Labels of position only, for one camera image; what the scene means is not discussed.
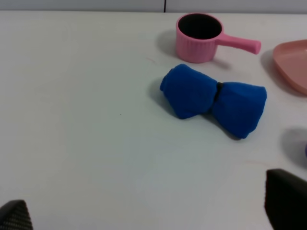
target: pink toy saucepan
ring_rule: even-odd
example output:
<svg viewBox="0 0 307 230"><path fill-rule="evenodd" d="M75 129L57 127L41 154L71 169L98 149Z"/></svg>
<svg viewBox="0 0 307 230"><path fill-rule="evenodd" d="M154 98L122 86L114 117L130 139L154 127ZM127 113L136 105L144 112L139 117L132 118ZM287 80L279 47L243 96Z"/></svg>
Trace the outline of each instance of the pink toy saucepan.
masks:
<svg viewBox="0 0 307 230"><path fill-rule="evenodd" d="M218 45L232 46L258 54L261 42L224 34L222 23L203 13L190 13L176 24L177 55L187 62L202 63L213 59Z"/></svg>

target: white tabletop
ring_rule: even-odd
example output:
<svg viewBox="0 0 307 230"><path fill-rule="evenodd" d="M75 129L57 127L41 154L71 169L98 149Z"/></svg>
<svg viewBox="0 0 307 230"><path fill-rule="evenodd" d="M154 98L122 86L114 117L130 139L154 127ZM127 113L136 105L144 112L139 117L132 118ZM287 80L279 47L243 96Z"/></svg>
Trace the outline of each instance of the white tabletop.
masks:
<svg viewBox="0 0 307 230"><path fill-rule="evenodd" d="M25 199L36 230L271 230L265 172L307 179L307 99L271 66L307 15L215 14L253 55L219 47L189 64L265 86L258 128L230 138L173 116L161 79L180 13L0 12L0 203Z"/></svg>

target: pink tray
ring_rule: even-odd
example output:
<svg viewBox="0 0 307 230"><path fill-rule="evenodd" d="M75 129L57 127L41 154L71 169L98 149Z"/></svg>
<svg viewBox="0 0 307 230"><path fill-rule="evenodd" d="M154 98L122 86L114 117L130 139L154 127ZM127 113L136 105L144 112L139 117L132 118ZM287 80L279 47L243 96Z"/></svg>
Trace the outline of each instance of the pink tray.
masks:
<svg viewBox="0 0 307 230"><path fill-rule="evenodd" d="M274 49L273 59L287 82L307 95L307 40L279 44Z"/></svg>

